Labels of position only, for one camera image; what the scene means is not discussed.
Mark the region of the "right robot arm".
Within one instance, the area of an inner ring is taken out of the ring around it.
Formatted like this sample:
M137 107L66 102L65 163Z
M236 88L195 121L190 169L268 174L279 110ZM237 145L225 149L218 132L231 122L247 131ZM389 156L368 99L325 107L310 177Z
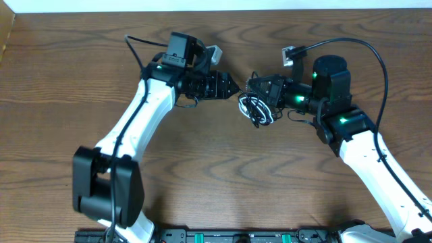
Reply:
M385 145L368 115L351 103L351 75L343 57L324 55L313 64L311 85L301 82L301 58L292 75L253 77L249 89L271 108L293 108L313 115L321 142L362 180L384 212L393 235L362 221L351 221L331 235L337 242L430 242L431 200L410 179Z

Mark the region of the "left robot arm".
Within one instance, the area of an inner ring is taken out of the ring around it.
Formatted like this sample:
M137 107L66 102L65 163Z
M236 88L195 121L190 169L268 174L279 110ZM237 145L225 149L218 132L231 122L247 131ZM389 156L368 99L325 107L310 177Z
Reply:
M152 242L155 224L142 211L140 163L157 126L180 95L198 103L239 91L227 72L211 69L223 53L217 45L172 32L165 48L147 65L139 63L138 89L113 129L72 158L73 208L106 227L77 231L75 242Z

